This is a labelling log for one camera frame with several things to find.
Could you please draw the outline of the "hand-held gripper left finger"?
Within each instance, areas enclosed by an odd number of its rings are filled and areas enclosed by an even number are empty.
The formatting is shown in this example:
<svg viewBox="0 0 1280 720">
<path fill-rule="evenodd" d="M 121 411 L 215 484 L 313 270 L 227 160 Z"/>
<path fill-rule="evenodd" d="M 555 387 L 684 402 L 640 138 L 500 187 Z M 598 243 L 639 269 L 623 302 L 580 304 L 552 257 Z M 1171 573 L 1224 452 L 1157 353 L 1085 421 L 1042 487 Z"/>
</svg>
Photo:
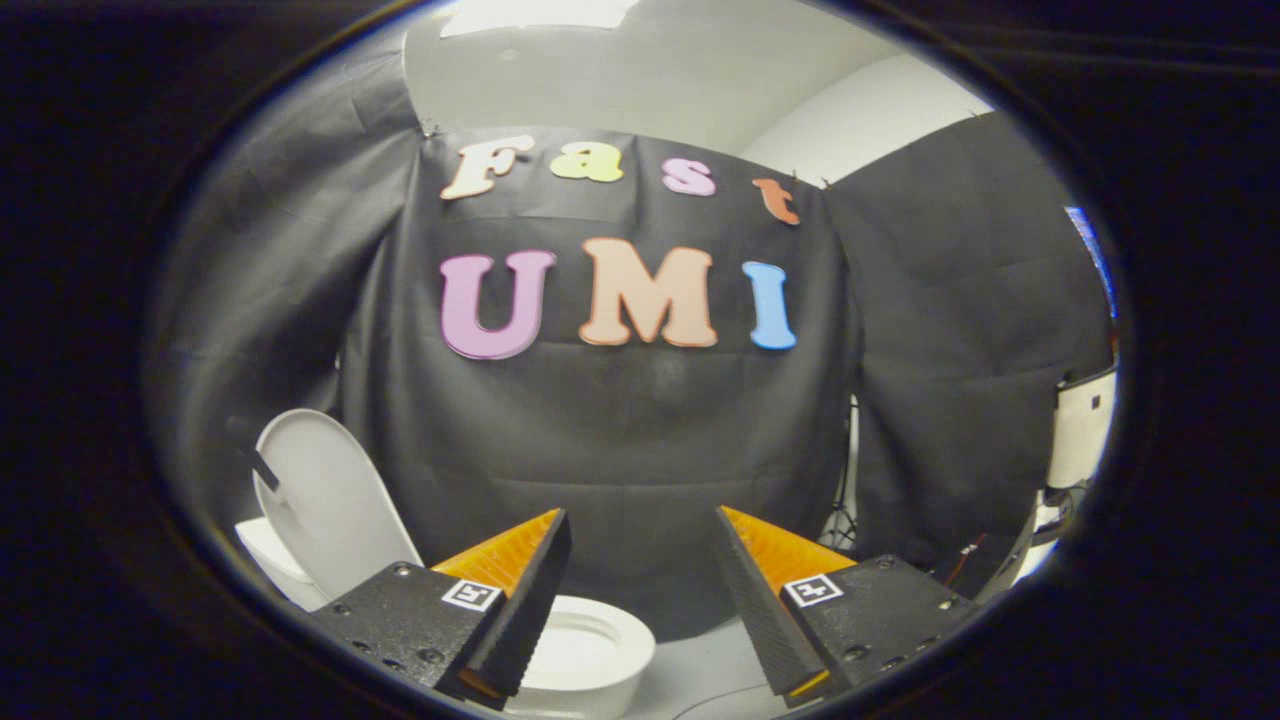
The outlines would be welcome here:
<svg viewBox="0 0 1280 720">
<path fill-rule="evenodd" d="M 552 509 L 431 568 L 396 561 L 312 612 L 393 676 L 495 711 L 518 693 L 572 550 Z"/>
</svg>

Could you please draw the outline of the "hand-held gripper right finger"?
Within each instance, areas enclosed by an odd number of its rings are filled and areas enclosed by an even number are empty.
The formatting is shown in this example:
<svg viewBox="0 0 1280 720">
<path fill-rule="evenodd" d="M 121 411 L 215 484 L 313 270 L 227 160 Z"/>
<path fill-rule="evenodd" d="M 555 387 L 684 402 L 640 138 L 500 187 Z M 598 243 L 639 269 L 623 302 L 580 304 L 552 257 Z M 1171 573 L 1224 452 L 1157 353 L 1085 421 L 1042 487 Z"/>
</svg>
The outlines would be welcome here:
<svg viewBox="0 0 1280 720">
<path fill-rule="evenodd" d="M 977 611 L 893 555 L 854 561 L 728 506 L 716 519 L 724 583 L 771 691 L 790 708 L 901 667 Z"/>
</svg>

